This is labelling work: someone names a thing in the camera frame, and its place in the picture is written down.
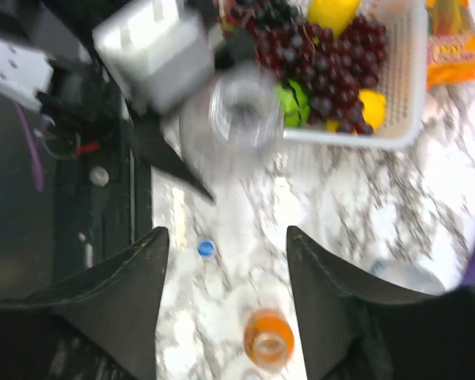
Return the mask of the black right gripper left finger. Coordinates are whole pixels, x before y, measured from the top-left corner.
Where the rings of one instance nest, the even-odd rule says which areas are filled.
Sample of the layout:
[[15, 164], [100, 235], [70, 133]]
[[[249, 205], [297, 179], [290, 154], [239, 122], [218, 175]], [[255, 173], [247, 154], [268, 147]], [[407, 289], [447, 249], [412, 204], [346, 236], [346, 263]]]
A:
[[99, 264], [0, 300], [0, 379], [155, 379], [169, 255], [156, 227]]

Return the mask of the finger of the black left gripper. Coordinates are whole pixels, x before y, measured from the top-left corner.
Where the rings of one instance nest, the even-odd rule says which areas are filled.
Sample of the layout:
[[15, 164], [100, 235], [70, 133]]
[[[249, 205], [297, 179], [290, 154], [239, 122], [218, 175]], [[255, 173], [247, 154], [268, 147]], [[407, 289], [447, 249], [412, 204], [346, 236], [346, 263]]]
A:
[[131, 114], [129, 143], [137, 158], [156, 170], [190, 185], [200, 195], [214, 203], [214, 196], [203, 182], [188, 168], [182, 158], [166, 142], [161, 129], [161, 118], [157, 114], [139, 116]]

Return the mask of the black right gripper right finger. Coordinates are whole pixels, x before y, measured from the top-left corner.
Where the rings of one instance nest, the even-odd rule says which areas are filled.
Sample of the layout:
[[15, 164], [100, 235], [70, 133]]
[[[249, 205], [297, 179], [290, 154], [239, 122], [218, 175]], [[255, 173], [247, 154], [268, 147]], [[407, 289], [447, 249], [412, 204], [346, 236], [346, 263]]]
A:
[[365, 272], [297, 226], [286, 243], [309, 379], [443, 378], [433, 296]]

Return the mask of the large clear plastic bottle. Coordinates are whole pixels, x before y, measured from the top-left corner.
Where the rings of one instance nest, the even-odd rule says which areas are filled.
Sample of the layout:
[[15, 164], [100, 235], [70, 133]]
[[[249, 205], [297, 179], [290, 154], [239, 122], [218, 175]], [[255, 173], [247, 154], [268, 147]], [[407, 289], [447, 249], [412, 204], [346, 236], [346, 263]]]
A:
[[182, 158], [208, 187], [247, 177], [275, 152], [283, 120], [276, 77], [253, 64], [237, 66], [184, 104]]

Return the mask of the blue white bottle cap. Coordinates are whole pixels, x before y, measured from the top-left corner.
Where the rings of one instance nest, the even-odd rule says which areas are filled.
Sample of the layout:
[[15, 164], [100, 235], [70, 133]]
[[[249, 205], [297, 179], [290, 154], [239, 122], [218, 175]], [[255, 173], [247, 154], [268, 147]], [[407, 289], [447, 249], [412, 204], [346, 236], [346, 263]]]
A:
[[215, 251], [216, 251], [216, 247], [212, 240], [203, 239], [197, 245], [197, 253], [201, 257], [205, 257], [205, 258], [212, 257], [214, 256]]

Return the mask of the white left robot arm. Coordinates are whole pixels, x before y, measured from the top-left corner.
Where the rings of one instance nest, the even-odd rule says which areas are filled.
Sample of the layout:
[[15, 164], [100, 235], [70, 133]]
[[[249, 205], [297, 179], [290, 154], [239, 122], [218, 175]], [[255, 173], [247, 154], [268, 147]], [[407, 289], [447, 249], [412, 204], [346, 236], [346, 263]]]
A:
[[[31, 33], [47, 10], [88, 54], [57, 58]], [[164, 116], [215, 71], [207, 2], [0, 1], [0, 95], [45, 115], [64, 139], [106, 145], [121, 120], [134, 155], [206, 195], [203, 182], [165, 141]]]

